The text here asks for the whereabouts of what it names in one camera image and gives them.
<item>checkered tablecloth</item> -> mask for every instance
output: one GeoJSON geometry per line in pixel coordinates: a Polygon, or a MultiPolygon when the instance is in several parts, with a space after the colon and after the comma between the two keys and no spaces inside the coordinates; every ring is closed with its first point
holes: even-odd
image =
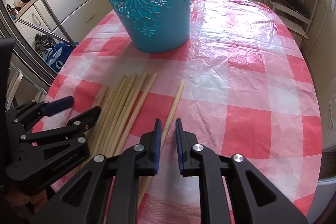
{"type": "MultiPolygon", "coordinates": [[[[110,12],[73,51],[48,92],[49,101],[72,95],[73,108],[44,117],[34,130],[65,126],[93,106],[103,84],[143,71],[158,76],[125,148],[152,131],[156,118],[165,123],[184,81],[175,115],[184,129],[218,154],[243,154],[308,212],[320,170],[320,113],[306,63],[272,10],[249,0],[193,0],[190,39],[160,54],[139,52],[110,12]]],[[[140,224],[200,223],[198,178],[180,175],[174,130],[172,125],[159,174],[138,211],[140,224]]]]}

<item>plastic table cover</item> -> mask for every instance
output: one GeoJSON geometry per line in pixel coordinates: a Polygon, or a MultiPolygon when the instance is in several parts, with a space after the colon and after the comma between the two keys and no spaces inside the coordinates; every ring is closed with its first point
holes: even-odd
{"type": "Polygon", "coordinates": [[[216,153],[243,154],[308,212],[322,152],[318,102],[296,42],[271,9],[250,0],[192,0],[190,39],[160,54],[135,49],[110,12],[73,51],[48,92],[49,101],[72,95],[72,109],[44,117],[34,131],[65,126],[94,105],[103,84],[143,71],[158,76],[124,149],[152,131],[156,118],[164,124],[181,81],[185,88],[138,223],[200,223],[198,177],[179,173],[176,118],[216,153]]]}

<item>table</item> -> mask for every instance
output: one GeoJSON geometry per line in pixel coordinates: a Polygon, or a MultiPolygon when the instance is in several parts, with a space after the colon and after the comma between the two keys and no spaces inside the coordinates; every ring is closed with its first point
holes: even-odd
{"type": "MultiPolygon", "coordinates": [[[[103,84],[144,70],[158,77],[125,148],[152,131],[156,118],[165,123],[183,80],[175,118],[184,130],[218,154],[243,154],[308,212],[322,152],[318,102],[300,50],[271,9],[249,0],[192,0],[190,39],[160,54],[135,49],[110,12],[73,51],[48,92],[49,101],[72,95],[73,108],[44,117],[34,131],[65,126],[94,105],[103,84]]],[[[174,130],[138,210],[140,224],[200,223],[198,178],[179,174],[174,130]]]]}

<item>round table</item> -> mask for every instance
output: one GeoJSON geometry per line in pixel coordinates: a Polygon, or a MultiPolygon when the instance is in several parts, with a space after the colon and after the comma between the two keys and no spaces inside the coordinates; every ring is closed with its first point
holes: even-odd
{"type": "MultiPolygon", "coordinates": [[[[320,171],[320,113],[301,52],[271,9],[249,0],[192,0],[190,39],[160,54],[138,51],[110,12],[73,51],[48,92],[49,101],[73,96],[72,109],[44,117],[34,131],[65,126],[94,105],[103,84],[143,71],[158,76],[125,148],[152,131],[156,118],[165,123],[184,81],[174,120],[181,118],[184,130],[218,154],[243,154],[307,214],[320,171]]],[[[141,224],[200,223],[198,178],[180,175],[174,130],[172,125],[159,173],[138,210],[141,224]]]]}

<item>white shelf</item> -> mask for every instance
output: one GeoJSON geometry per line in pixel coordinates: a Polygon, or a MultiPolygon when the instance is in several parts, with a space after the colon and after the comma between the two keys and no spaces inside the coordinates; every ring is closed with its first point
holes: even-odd
{"type": "Polygon", "coordinates": [[[275,3],[275,2],[271,2],[271,0],[269,0],[269,2],[273,5],[273,8],[281,10],[283,12],[285,12],[286,14],[289,14],[299,20],[301,20],[302,22],[308,24],[310,26],[311,24],[311,20],[309,20],[308,18],[300,15],[299,13],[295,12],[294,10],[287,8],[286,6],[281,5],[280,3],[275,3]]]}
{"type": "Polygon", "coordinates": [[[281,18],[282,22],[286,25],[289,31],[293,32],[294,34],[298,35],[299,37],[301,37],[302,39],[306,41],[309,40],[307,34],[305,33],[305,31],[302,29],[300,25],[294,23],[293,21],[288,20],[287,18],[284,18],[281,16],[279,17],[281,18]]]}

